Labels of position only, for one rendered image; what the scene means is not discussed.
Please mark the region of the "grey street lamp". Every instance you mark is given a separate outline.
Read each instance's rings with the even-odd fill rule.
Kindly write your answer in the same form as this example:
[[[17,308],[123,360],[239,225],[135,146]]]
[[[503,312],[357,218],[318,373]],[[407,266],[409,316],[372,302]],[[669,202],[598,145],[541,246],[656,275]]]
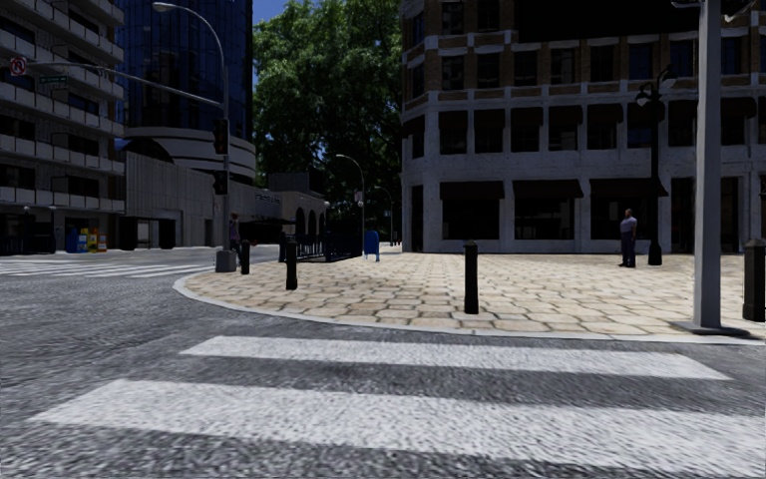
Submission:
[[[376,186],[373,186],[373,189],[376,190],[376,191],[380,191],[380,192],[385,193],[388,196],[388,198],[389,198],[389,214],[388,214],[388,216],[389,216],[389,244],[390,244],[390,246],[394,246],[395,245],[395,238],[394,238],[394,232],[395,231],[394,231],[394,227],[393,227],[393,216],[394,216],[394,213],[393,213],[393,207],[394,207],[393,196],[391,195],[391,193],[387,189],[385,189],[383,187],[380,187],[380,186],[376,185]]]
[[[361,209],[361,227],[360,227],[360,231],[361,231],[361,233],[360,233],[360,237],[361,237],[361,256],[362,256],[362,258],[364,258],[364,255],[365,255],[365,242],[364,242],[365,241],[365,214],[366,214],[366,212],[365,212],[365,208],[366,207],[365,207],[365,179],[364,179],[364,172],[363,172],[361,166],[359,165],[359,163],[355,159],[353,159],[353,158],[351,158],[351,157],[349,157],[347,155],[343,155],[343,154],[335,154],[334,156],[336,158],[345,159],[345,160],[348,160],[348,161],[352,162],[355,165],[355,167],[357,168],[357,170],[359,171],[360,180],[361,180],[361,190],[360,190],[359,199],[358,199],[357,204],[358,204],[359,208]]]

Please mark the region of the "dark stairway railing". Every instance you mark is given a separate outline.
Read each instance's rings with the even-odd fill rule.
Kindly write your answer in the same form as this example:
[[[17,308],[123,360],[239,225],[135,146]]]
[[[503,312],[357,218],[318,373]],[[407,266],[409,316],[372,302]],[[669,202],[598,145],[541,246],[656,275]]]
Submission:
[[[323,236],[287,235],[298,243],[297,260],[336,261],[361,255],[361,238],[355,235],[325,233]]]

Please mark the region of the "trees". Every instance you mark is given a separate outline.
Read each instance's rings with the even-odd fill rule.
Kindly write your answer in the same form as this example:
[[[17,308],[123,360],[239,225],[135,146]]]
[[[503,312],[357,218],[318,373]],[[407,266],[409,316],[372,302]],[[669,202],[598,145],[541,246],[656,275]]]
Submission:
[[[253,28],[252,93],[256,182],[311,173],[333,217],[359,233],[364,172],[365,228],[389,236],[401,217],[400,0],[287,0]]]

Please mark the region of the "traffic light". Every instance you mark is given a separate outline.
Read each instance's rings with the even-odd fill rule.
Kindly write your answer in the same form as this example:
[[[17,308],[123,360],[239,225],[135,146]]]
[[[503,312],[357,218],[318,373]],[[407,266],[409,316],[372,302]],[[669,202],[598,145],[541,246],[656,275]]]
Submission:
[[[118,40],[118,31],[119,31],[119,29],[122,26],[120,26],[118,28],[118,30],[117,30],[117,33],[116,33],[117,40]],[[122,85],[123,88],[124,88],[124,85],[123,85],[124,81],[130,79],[131,76],[130,76],[130,74],[121,71],[120,67],[123,64],[123,62],[117,67],[117,69],[115,70],[114,74],[117,77],[119,84]],[[116,151],[117,151],[119,157],[125,163],[125,173],[126,173],[126,159],[127,159],[127,154],[128,153],[137,153],[139,155],[151,157],[151,158],[154,158],[154,159],[161,160],[163,162],[169,162],[169,163],[172,163],[174,165],[177,165],[177,164],[173,163],[170,160],[164,160],[162,158],[156,158],[156,157],[154,157],[154,156],[152,156],[152,155],[150,155],[148,153],[136,152],[136,151],[133,151],[133,150],[130,149],[129,143],[128,143],[128,141],[125,138],[126,123],[125,123],[124,115],[123,115],[123,113],[121,111],[121,106],[122,106],[123,102],[124,102],[124,98],[119,103],[119,106],[117,108],[117,113],[118,113],[119,118],[121,120],[123,120],[123,122],[124,122],[124,134],[123,134],[122,137],[116,139],[115,145],[116,145]],[[229,140],[229,119],[227,117],[223,117],[221,119],[216,120],[215,123],[214,123],[214,127],[213,127],[213,147],[214,147],[215,152],[222,157],[222,167],[221,167],[221,169],[219,169],[217,171],[201,171],[201,172],[213,174],[213,177],[214,177],[213,189],[214,189],[214,192],[217,195],[223,197],[223,211],[226,214],[229,214],[229,210],[230,210],[230,199],[228,198],[228,187],[229,187],[229,183],[231,181],[234,181],[232,179],[231,175],[230,175],[229,158],[228,158],[229,146],[230,146],[230,140]],[[126,199],[127,199],[127,182],[126,182],[126,179],[125,179],[125,206],[126,206]],[[81,238],[86,238],[88,236],[88,233],[89,233],[90,229],[80,229],[78,231],[79,231],[79,235],[80,235]],[[108,238],[107,245],[108,245],[108,248],[116,247],[115,246],[115,241],[112,238]]]

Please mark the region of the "brown brick building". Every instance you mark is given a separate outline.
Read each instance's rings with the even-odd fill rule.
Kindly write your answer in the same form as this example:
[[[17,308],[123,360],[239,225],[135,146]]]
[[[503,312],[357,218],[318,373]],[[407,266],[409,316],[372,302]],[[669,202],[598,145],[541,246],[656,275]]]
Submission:
[[[699,16],[672,0],[400,0],[402,227],[409,251],[615,253],[650,244],[660,87],[659,243],[694,243]]]

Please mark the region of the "low pale arched building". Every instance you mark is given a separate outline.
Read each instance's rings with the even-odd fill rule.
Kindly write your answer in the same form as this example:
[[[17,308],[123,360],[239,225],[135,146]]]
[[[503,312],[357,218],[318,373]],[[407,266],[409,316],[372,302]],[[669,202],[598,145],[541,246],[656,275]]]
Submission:
[[[214,192],[213,174],[128,153],[125,179],[125,212],[111,233],[116,247],[221,247],[227,239],[230,215]],[[274,191],[231,181],[228,198],[241,237],[256,244],[277,243],[282,234],[319,239],[328,202],[311,189],[311,180],[307,173],[272,175]]]

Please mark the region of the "glass tower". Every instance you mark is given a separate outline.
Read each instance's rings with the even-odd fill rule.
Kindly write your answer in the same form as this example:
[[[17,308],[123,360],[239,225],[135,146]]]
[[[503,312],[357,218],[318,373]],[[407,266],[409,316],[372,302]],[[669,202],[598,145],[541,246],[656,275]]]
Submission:
[[[125,138],[131,150],[217,171],[216,120],[229,119],[233,180],[251,184],[252,0],[118,0],[125,23]]]

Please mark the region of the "black street lamp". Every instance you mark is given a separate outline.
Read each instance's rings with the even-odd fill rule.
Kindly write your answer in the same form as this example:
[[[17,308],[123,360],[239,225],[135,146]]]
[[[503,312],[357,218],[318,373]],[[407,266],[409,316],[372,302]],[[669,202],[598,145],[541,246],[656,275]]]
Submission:
[[[650,126],[650,183],[647,204],[649,206],[650,244],[647,263],[649,265],[662,265],[662,250],[659,243],[659,146],[658,128],[660,122],[661,94],[660,87],[666,84],[671,87],[677,80],[673,66],[668,64],[659,72],[654,81],[649,81],[639,87],[639,93],[635,97],[636,104],[640,107],[648,107]]]

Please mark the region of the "grey pole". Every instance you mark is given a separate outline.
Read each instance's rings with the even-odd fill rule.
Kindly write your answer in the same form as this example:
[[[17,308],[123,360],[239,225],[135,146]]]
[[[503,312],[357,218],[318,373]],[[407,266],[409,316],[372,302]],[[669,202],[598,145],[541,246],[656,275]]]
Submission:
[[[698,125],[692,319],[678,327],[699,335],[747,336],[721,324],[721,7],[722,0],[672,0],[698,8]]]

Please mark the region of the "pale concrete building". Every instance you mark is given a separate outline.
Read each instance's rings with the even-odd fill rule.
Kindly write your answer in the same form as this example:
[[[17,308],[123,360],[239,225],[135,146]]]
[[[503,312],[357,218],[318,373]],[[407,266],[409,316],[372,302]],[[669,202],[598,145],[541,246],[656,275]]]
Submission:
[[[123,23],[116,0],[0,0],[0,255],[62,249],[73,229],[114,235]]]

